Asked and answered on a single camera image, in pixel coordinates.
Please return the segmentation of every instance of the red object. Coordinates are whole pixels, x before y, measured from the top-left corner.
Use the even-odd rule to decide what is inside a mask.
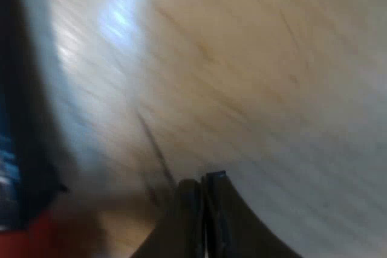
[[[2,258],[58,258],[57,228],[50,213],[40,215],[24,231],[0,233]]]

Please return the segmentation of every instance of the wooden floor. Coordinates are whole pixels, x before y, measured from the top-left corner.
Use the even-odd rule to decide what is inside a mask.
[[[305,257],[387,255],[386,0],[24,4],[71,257],[128,257],[168,203],[167,169],[226,169]]]

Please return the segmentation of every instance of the light wood surface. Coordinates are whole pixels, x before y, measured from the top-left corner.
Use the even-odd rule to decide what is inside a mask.
[[[386,0],[24,3],[74,189],[60,209],[97,209],[103,256],[128,257],[170,197],[150,136],[176,181],[226,169],[303,256],[387,255]]]

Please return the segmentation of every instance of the dark object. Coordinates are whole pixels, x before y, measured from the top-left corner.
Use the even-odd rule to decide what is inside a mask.
[[[202,184],[210,258],[300,257],[256,217],[226,172],[208,173]]]
[[[173,204],[132,258],[204,257],[203,192],[194,180],[181,181]]]
[[[49,206],[58,175],[34,122],[31,55],[19,0],[0,0],[0,233],[21,230]]]
[[[301,258],[256,217],[224,171],[208,173],[201,186],[180,182],[168,214],[132,258],[204,257],[204,236],[210,258]]]

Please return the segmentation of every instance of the wood grain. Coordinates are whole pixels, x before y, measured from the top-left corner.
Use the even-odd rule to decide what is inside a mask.
[[[305,257],[386,255],[385,0],[24,1],[75,204],[130,205],[100,208],[112,256],[170,197],[138,112],[175,180],[226,169]]]

